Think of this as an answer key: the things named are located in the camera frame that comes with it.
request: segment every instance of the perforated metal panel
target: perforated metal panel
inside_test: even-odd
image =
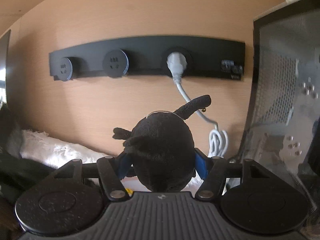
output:
[[[262,49],[260,62],[252,124],[287,124],[293,111],[298,60]]]

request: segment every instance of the plush toy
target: plush toy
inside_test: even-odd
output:
[[[125,140],[124,152],[132,158],[135,174],[153,192],[182,190],[195,176],[195,150],[184,120],[211,104],[201,96],[176,111],[155,111],[128,131],[114,128],[113,138]]]

